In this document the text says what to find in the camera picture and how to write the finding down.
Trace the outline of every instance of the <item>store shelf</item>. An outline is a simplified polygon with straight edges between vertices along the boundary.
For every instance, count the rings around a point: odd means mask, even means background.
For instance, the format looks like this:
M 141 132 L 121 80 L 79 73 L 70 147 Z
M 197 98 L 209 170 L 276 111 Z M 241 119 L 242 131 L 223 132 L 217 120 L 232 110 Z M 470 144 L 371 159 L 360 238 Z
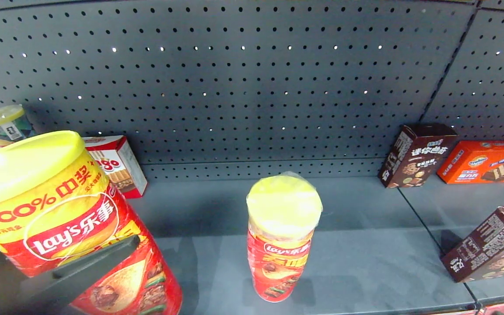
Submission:
M 473 305 L 397 189 L 368 177 L 310 181 L 324 213 L 301 281 L 278 304 L 258 297 L 246 259 L 245 199 L 254 181 L 154 182 L 130 201 L 182 285 L 182 314 L 405 314 Z
M 400 190 L 442 248 L 448 250 L 504 205 L 504 183 L 446 185 L 438 177 L 420 188 Z M 468 283 L 478 301 L 504 301 L 504 277 Z

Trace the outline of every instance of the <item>cookie image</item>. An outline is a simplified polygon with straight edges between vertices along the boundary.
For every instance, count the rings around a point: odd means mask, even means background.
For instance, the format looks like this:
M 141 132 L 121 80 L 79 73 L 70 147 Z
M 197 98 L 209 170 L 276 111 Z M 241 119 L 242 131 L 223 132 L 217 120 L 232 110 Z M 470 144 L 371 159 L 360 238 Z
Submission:
M 489 269 L 490 270 L 497 270 L 497 269 L 501 269 L 504 267 L 504 259 L 499 259 L 498 261 L 492 263 L 491 265 L 489 265 Z
M 406 175 L 413 175 L 417 173 L 418 170 L 420 170 L 420 168 L 417 167 L 417 163 L 409 163 L 408 165 L 404 166 L 402 173 Z
M 118 187 L 121 192 L 128 192 L 136 187 L 130 173 L 128 173 L 126 169 L 115 171 L 108 176 L 110 177 L 110 181 L 116 184 L 116 187 Z

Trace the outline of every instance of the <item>small lay's canister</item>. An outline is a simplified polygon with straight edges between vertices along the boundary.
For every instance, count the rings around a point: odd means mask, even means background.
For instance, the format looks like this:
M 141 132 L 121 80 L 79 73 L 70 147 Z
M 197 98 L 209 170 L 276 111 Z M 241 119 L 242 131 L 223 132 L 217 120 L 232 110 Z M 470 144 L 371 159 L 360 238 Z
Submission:
M 152 235 L 72 131 L 0 149 L 0 251 L 28 277 L 139 235 L 72 305 L 91 315 L 176 315 L 182 291 Z
M 0 147 L 36 136 L 22 105 L 0 108 Z
M 246 203 L 254 289 L 266 301 L 283 301 L 305 268 L 322 201 L 306 179 L 286 172 L 254 184 Z

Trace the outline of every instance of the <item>wafer image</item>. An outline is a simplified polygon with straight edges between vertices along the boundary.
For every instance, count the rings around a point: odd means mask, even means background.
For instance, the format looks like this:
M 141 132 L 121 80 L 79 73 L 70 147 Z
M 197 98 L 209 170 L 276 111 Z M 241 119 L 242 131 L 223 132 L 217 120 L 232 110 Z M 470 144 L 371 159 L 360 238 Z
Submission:
M 419 167 L 417 167 L 417 163 L 409 163 L 402 169 L 402 173 L 406 175 L 413 175 L 417 173 L 417 171 L 420 170 Z
M 108 174 L 108 176 L 110 177 L 110 181 L 116 184 L 116 187 L 118 187 L 121 192 L 128 192 L 136 187 L 130 173 L 128 173 L 126 169 L 115 171 L 114 173 Z

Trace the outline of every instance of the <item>product packaging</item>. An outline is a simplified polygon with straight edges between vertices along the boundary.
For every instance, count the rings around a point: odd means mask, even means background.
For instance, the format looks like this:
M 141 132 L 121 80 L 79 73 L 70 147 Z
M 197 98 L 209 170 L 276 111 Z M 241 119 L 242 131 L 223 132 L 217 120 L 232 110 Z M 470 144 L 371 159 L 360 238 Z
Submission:
M 83 140 L 89 154 L 126 198 L 144 195 L 147 180 L 126 136 L 85 137 Z
M 286 172 L 254 184 L 246 204 L 254 289 L 266 301 L 283 301 L 305 267 L 322 201 L 309 182 Z
M 404 125 L 378 178 L 386 188 L 418 187 L 441 165 L 458 135 L 443 124 Z
M 36 136 L 36 132 L 26 118 L 22 105 L 0 108 L 0 147 L 32 136 Z
M 504 141 L 460 141 L 437 174 L 447 184 L 504 182 Z
M 153 236 L 72 131 L 0 149 L 0 251 L 28 277 L 131 235 L 138 248 L 72 303 L 91 315 L 176 315 L 182 291 Z
M 441 260 L 456 282 L 502 277 L 504 275 L 504 206 L 498 207 Z

